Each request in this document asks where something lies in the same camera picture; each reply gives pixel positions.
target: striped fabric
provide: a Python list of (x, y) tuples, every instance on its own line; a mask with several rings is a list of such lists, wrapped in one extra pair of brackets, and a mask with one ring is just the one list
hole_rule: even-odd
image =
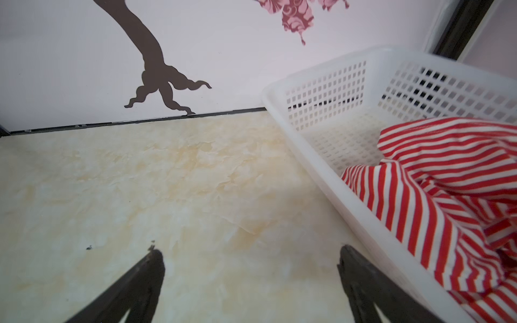
[(517, 322), (517, 127), (424, 119), (377, 146), (345, 183), (476, 321)]

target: marble-pattern tabletop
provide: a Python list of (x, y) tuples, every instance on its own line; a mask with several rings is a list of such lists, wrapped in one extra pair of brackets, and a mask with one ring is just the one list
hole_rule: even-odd
[(152, 241), (153, 322), (353, 322), (367, 252), (267, 112), (3, 137), (0, 183), (1, 322), (65, 321)]

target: plastic basket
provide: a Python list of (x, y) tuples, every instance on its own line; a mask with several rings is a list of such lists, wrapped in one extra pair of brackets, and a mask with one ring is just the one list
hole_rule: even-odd
[(517, 123), (517, 81), (434, 55), (382, 47), (348, 54), (266, 87), (262, 100), (298, 161), (377, 265), (445, 322), (473, 321), (341, 180), (377, 165), (382, 128), (479, 117)]

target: wall decal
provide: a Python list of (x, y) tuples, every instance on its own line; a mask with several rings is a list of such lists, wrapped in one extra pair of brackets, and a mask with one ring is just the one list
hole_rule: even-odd
[[(302, 33), (309, 27), (313, 26), (314, 16), (312, 15), (312, 9), (309, 6), (309, 2), (314, 0), (255, 0), (260, 3), (260, 6), (266, 9), (270, 14), (275, 14), (279, 11), (282, 12), (282, 24), (284, 30), (291, 31), (292, 33), (299, 33), (301, 43), (305, 46)], [(339, 0), (318, 0), (323, 10), (330, 11), (333, 5)], [(345, 2), (345, 8), (348, 9), (349, 4), (347, 0)]]
[(144, 59), (143, 85), (136, 89), (136, 96), (131, 98), (125, 107), (133, 107), (136, 102), (144, 102), (147, 95), (159, 91), (163, 103), (169, 109), (186, 111), (187, 115), (195, 114), (189, 107), (181, 106), (173, 100), (173, 91), (169, 83), (176, 90), (197, 90), (203, 85), (212, 87), (205, 81), (189, 80), (174, 67), (166, 65), (160, 44), (142, 21), (129, 10), (125, 0), (94, 0), (94, 2), (122, 27)]

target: black edge trim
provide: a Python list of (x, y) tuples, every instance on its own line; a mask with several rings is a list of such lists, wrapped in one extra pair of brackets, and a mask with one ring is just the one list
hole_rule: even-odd
[(248, 113), (248, 112), (258, 112), (258, 111), (266, 111), (266, 108), (265, 107), (256, 107), (256, 108), (253, 108), (253, 109), (232, 110), (232, 111), (214, 112), (214, 113), (206, 113), (206, 114), (194, 114), (194, 115), (190, 115), (190, 116), (176, 116), (176, 117), (144, 119), (144, 120), (134, 120), (134, 121), (122, 121), (122, 122), (103, 122), (101, 124), (85, 124), (85, 125), (75, 125), (75, 126), (64, 126), (64, 127), (51, 127), (51, 128), (40, 128), (40, 129), (31, 129), (31, 130), (20, 130), (20, 131), (13, 131), (13, 132), (11, 132), (11, 135), (29, 134), (29, 133), (42, 133), (42, 132), (52, 132), (52, 131), (76, 130), (76, 129), (86, 129), (86, 128), (105, 127), (105, 126), (118, 126), (118, 125), (128, 125), (128, 124), (141, 124), (143, 122), (155, 122), (155, 121), (168, 121), (168, 120), (179, 120), (179, 119), (188, 119), (188, 118), (213, 117), (213, 116), (220, 116), (220, 115), (239, 114), (239, 113)]

